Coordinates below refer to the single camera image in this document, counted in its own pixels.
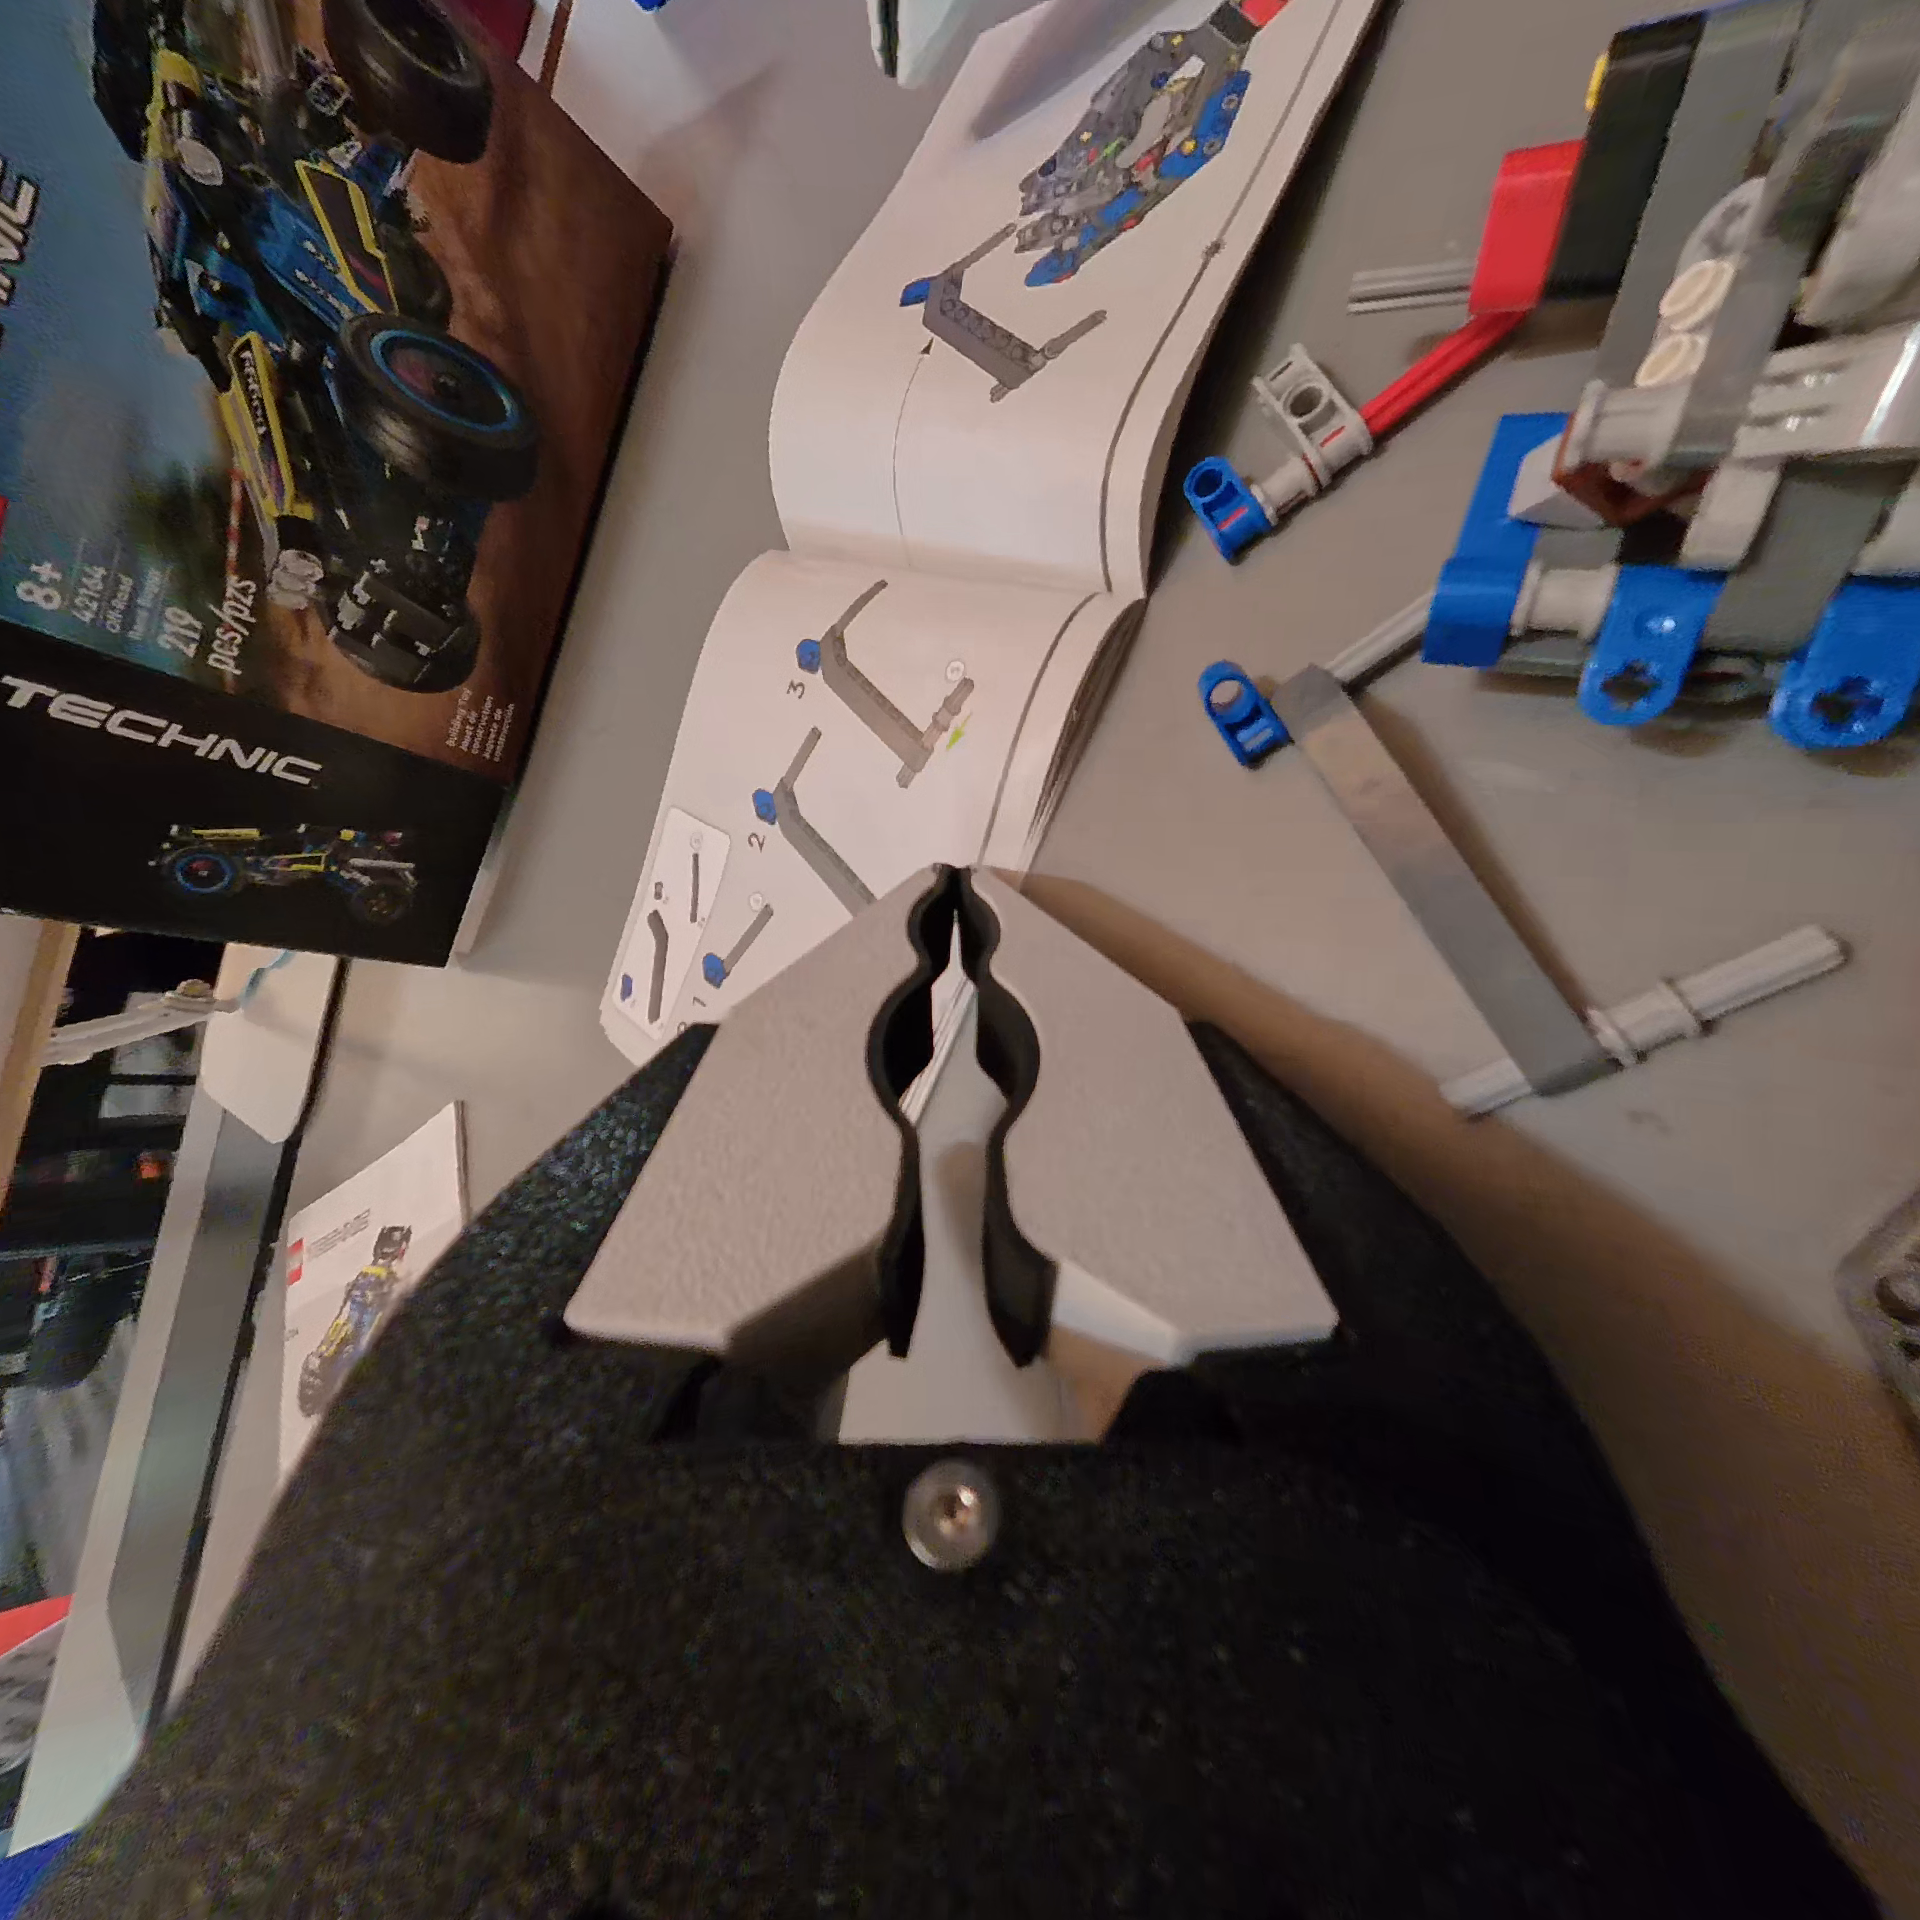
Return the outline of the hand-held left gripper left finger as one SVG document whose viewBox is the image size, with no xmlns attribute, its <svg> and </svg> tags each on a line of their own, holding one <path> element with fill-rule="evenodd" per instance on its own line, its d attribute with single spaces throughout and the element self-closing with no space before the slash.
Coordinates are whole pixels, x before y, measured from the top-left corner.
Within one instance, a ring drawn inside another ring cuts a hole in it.
<svg viewBox="0 0 1920 1920">
<path fill-rule="evenodd" d="M 921 1150 L 959 871 L 915 874 L 717 1026 L 565 1307 L 588 1340 L 706 1356 L 813 1402 L 921 1307 Z"/>
</svg>

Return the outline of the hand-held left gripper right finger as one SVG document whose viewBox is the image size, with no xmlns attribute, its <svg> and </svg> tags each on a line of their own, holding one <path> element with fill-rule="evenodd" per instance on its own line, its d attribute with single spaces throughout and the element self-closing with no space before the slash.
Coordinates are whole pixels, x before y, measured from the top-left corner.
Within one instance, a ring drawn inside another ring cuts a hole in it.
<svg viewBox="0 0 1920 1920">
<path fill-rule="evenodd" d="M 1018 1365 L 1058 1378 L 1074 1429 L 1139 1380 L 1309 1348 L 1338 1307 L 1189 1021 L 994 871 L 964 876 L 988 1140 L 981 1261 Z"/>
</svg>

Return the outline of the grey lego beam with axles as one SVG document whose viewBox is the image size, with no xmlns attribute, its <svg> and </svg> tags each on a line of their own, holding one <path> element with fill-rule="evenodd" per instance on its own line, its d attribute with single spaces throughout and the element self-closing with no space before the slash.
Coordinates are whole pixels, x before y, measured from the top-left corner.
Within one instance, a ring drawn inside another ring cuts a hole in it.
<svg viewBox="0 0 1920 1920">
<path fill-rule="evenodd" d="M 1617 1007 L 1578 1007 L 1353 699 L 1355 683 L 1398 663 L 1425 637 L 1431 600 L 1428 595 L 1418 596 L 1332 663 L 1289 676 L 1268 702 L 1287 744 L 1308 759 L 1431 951 L 1501 1045 L 1492 1063 L 1444 1083 L 1442 1094 L 1457 1114 L 1482 1118 L 1527 1096 L 1575 1092 L 1681 1039 L 1703 1039 L 1717 1021 L 1845 967 L 1850 951 L 1842 941 L 1807 923 L 1717 967 L 1662 979 Z"/>
</svg>

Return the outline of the lego instruction booklet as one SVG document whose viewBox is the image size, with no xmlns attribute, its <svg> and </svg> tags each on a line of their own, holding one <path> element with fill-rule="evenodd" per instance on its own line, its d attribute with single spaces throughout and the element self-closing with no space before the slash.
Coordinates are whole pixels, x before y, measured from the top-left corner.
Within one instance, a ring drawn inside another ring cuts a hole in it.
<svg viewBox="0 0 1920 1920">
<path fill-rule="evenodd" d="M 1030 867 L 1195 371 L 1378 8 L 975 37 L 785 357 L 785 544 L 713 614 L 602 999 L 633 1064 L 915 871 Z"/>
</svg>

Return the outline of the red lego axle with connectors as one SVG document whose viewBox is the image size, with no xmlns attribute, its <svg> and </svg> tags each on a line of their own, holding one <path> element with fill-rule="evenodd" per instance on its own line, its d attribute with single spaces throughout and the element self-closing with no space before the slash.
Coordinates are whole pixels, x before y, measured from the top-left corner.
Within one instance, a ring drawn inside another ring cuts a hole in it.
<svg viewBox="0 0 1920 1920">
<path fill-rule="evenodd" d="M 1254 474 L 1209 455 L 1185 476 L 1185 502 L 1212 549 L 1225 563 L 1239 563 L 1421 410 L 1450 395 L 1527 315 L 1513 308 L 1465 319 L 1367 402 L 1353 402 L 1302 344 L 1289 348 L 1253 380 L 1254 414 L 1275 436 L 1279 459 Z"/>
</svg>

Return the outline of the partly built lego buggy model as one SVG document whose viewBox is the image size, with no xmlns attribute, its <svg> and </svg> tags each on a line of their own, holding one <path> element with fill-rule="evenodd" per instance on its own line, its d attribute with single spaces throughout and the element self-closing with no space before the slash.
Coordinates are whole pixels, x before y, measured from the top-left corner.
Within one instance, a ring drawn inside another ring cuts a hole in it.
<svg viewBox="0 0 1920 1920">
<path fill-rule="evenodd" d="M 1428 666 L 1597 725 L 1767 699 L 1802 751 L 1916 710 L 1916 5 L 1714 5 L 1611 37 L 1580 141 L 1505 162 L 1473 323 L 1383 429 L 1549 304 L 1604 304 L 1565 416 L 1505 416 Z"/>
</svg>

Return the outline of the small white lego leaflet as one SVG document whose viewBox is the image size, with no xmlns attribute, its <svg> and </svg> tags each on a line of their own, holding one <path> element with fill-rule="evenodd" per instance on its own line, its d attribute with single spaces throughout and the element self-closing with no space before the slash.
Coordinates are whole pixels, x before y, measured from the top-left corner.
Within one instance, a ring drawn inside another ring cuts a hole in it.
<svg viewBox="0 0 1920 1920">
<path fill-rule="evenodd" d="M 351 1366 L 466 1221 L 457 1101 L 294 1214 L 284 1254 L 281 1479 L 294 1469 Z"/>
</svg>

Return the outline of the small blue lego connector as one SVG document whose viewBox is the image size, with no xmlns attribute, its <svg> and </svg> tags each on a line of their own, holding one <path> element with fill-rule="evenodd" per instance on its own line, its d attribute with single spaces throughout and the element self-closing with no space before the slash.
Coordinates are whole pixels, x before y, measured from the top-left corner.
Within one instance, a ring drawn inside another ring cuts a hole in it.
<svg viewBox="0 0 1920 1920">
<path fill-rule="evenodd" d="M 1197 676 L 1197 699 L 1237 766 L 1254 771 L 1292 743 L 1271 696 L 1234 661 L 1213 661 Z"/>
</svg>

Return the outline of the dark grey bent lego beam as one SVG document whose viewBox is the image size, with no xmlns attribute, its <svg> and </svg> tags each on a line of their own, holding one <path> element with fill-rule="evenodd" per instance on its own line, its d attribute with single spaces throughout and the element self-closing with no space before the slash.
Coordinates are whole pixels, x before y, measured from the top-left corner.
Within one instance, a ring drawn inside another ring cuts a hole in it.
<svg viewBox="0 0 1920 1920">
<path fill-rule="evenodd" d="M 1917 1190 L 1910 1190 L 1838 1261 L 1836 1288 L 1916 1443 Z"/>
</svg>

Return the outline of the lego set box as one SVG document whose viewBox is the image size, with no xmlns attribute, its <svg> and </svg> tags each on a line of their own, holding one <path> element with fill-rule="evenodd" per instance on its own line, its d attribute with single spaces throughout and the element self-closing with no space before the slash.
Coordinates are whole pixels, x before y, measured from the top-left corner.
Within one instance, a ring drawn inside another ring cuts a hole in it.
<svg viewBox="0 0 1920 1920">
<path fill-rule="evenodd" d="M 3 903 L 442 967 L 670 222 L 468 5 L 4 5 Z"/>
</svg>

